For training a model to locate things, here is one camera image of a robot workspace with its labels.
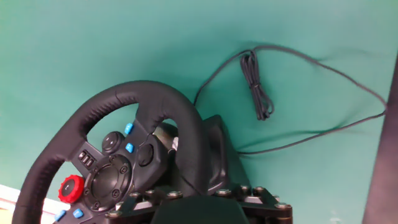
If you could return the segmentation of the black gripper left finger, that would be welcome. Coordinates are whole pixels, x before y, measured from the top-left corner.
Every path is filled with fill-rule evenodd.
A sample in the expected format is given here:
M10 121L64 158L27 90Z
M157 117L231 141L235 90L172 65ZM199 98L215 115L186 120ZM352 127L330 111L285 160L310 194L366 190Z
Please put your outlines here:
M168 186L149 189L142 194L133 192L119 208L106 213L104 223L150 223L158 209L181 198L181 191Z

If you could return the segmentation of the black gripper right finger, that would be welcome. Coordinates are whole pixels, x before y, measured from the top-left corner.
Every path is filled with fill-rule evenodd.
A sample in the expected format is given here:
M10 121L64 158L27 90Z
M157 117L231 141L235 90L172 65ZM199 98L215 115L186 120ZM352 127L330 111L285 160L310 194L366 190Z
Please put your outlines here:
M264 187L233 183L213 195L234 202L248 223L293 224L292 206L280 202Z

